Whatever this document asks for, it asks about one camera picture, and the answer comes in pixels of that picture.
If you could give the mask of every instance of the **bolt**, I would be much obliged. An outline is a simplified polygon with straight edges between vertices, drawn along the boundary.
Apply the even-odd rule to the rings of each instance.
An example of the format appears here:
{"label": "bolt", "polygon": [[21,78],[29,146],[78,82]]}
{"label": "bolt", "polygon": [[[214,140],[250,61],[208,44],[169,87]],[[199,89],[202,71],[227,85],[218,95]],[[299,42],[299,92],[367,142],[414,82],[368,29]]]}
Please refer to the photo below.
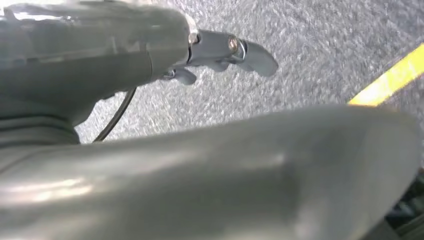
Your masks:
{"label": "bolt", "polygon": [[235,36],[231,36],[228,40],[228,47],[232,53],[237,52],[239,50],[239,41]]}

